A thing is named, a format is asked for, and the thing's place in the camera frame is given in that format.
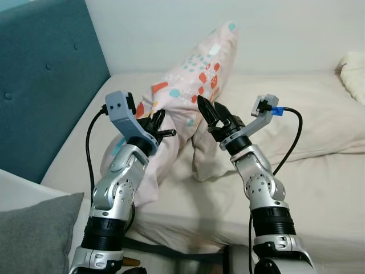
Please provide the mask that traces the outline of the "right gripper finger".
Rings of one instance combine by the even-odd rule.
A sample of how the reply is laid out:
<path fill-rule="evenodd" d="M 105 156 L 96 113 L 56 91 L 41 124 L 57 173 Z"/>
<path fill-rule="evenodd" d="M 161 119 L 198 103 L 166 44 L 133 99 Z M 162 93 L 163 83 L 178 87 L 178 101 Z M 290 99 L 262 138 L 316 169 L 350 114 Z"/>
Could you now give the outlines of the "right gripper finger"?
<path fill-rule="evenodd" d="M 214 102 L 214 109 L 216 110 L 217 117 L 219 118 L 219 121 L 221 121 L 222 126 L 229 126 L 232 123 L 232 120 L 230 120 L 232 113 L 230 113 L 227 107 L 219 102 Z"/>
<path fill-rule="evenodd" d="M 217 123 L 221 120 L 219 114 L 217 114 L 217 105 L 217 102 L 211 102 L 201 95 L 197 96 L 197 107 L 209 127 L 216 127 Z"/>

